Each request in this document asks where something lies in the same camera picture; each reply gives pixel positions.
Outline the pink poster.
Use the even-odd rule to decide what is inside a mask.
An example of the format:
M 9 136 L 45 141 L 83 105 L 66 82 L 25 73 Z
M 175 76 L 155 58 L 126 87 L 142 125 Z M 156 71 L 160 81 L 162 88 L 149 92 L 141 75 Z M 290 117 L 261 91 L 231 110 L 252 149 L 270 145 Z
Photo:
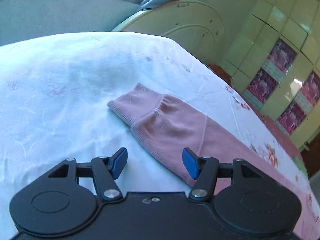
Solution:
M 254 108 L 261 109 L 277 85 L 278 82 L 261 68 L 243 92 L 243 96 Z
M 306 115 L 317 105 L 319 101 L 319 76 L 315 71 L 310 73 L 294 101 Z
M 280 83 L 291 69 L 296 56 L 297 52 L 279 38 L 263 63 L 262 69 Z
M 283 113 L 276 119 L 276 124 L 280 130 L 286 135 L 290 136 L 296 128 L 305 119 L 306 114 L 300 108 L 299 104 L 293 100 L 283 111 Z

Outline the white floral bed sheet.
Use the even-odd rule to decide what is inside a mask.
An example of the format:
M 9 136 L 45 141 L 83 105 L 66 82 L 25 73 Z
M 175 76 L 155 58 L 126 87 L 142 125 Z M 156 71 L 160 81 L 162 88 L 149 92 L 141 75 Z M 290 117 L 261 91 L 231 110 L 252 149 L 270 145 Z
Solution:
M 59 162 L 128 150 L 121 191 L 189 192 L 108 103 L 136 84 L 181 99 L 220 124 L 301 197 L 295 229 L 319 239 L 319 204 L 304 174 L 240 94 L 175 41 L 151 35 L 60 34 L 1 47 L 1 239 L 17 234 L 12 197 Z

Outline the orange brown pillow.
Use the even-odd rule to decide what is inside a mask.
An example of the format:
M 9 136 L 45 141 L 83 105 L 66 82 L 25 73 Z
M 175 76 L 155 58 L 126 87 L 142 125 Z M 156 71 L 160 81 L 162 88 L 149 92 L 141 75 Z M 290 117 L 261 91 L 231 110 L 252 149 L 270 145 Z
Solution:
M 232 77 L 219 65 L 216 64 L 206 64 L 206 66 L 214 72 L 219 78 L 223 79 L 225 83 L 233 87 Z

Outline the pink knit sweater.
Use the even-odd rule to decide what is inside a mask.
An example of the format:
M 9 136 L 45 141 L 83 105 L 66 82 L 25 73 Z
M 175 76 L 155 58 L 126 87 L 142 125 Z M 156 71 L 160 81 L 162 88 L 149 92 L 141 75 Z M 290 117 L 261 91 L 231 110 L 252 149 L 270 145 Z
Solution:
M 300 199 L 302 214 L 294 232 L 301 239 L 319 239 L 319 204 L 306 176 L 231 87 L 224 88 L 224 96 L 231 113 L 223 113 L 223 117 L 235 124 L 235 133 L 182 100 L 142 84 L 110 101 L 108 107 L 150 155 L 190 186 L 195 180 L 182 162 L 186 147 L 199 157 L 213 157 L 222 163 L 236 158 L 249 162 Z

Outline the upper left pink poster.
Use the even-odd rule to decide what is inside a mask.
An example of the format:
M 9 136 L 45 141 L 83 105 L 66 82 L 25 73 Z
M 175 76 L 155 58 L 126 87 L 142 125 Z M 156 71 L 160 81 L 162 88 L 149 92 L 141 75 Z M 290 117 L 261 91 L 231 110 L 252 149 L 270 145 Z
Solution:
M 297 52 L 279 38 L 263 63 L 262 69 L 280 83 L 291 69 L 296 56 Z

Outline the lower right pink poster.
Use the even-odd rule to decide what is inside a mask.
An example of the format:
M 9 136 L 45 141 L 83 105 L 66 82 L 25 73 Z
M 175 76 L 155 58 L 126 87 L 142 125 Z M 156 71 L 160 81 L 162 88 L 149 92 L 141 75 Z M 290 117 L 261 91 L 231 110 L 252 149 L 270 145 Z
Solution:
M 280 130 L 286 135 L 290 136 L 296 128 L 305 119 L 306 114 L 300 108 L 299 104 L 293 100 L 283 111 L 283 113 L 276 119 L 276 124 Z

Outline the upper right pink poster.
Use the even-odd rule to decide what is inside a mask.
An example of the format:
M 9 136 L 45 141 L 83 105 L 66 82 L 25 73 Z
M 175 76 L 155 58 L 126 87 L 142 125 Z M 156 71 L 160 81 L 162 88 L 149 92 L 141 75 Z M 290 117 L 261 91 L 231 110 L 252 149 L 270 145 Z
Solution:
M 319 76 L 315 71 L 310 73 L 294 101 L 306 115 L 317 105 L 319 101 Z

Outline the lower left pink poster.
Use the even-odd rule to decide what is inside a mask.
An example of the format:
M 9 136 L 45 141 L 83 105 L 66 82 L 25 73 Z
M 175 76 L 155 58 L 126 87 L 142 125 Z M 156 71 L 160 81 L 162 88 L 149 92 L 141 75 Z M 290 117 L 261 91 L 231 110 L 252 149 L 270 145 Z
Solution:
M 261 109 L 277 85 L 278 82 L 261 68 L 243 92 L 243 96 L 254 108 Z

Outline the cream round headboard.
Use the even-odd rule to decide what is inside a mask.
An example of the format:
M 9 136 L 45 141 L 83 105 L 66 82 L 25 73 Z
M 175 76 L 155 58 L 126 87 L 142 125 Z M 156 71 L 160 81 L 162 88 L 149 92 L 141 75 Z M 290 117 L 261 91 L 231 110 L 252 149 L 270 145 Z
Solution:
M 219 63 L 225 52 L 225 27 L 220 15 L 197 0 L 178 0 L 139 11 L 113 31 L 170 38 L 204 63 Z

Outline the cream wardrobe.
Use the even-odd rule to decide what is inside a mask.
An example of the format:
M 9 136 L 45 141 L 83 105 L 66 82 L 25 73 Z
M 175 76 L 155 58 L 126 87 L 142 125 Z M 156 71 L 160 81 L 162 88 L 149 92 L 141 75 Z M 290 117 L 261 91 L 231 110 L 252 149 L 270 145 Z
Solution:
M 319 0 L 256 0 L 222 65 L 296 147 L 319 132 Z

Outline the pink checked bedspread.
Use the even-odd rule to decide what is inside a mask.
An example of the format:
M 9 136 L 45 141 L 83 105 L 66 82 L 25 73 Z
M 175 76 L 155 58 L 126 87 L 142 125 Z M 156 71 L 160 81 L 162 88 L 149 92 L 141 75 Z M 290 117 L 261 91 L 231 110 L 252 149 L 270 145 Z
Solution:
M 291 140 L 280 130 L 277 124 L 268 116 L 261 114 L 257 109 L 255 109 L 246 99 L 245 102 L 251 107 L 258 118 L 263 122 L 266 128 L 275 137 L 279 145 L 286 151 L 291 159 L 297 157 L 302 163 L 304 163 L 301 153 L 298 148 L 291 142 Z

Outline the green folded cloth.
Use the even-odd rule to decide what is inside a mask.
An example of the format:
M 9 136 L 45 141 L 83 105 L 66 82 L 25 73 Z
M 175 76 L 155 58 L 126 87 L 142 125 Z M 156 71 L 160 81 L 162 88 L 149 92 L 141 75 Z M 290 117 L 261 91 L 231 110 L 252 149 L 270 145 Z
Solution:
M 304 165 L 304 163 L 299 159 L 298 156 L 294 156 L 293 161 L 295 165 L 298 167 L 298 169 L 306 176 L 306 178 L 309 177 L 307 169 Z

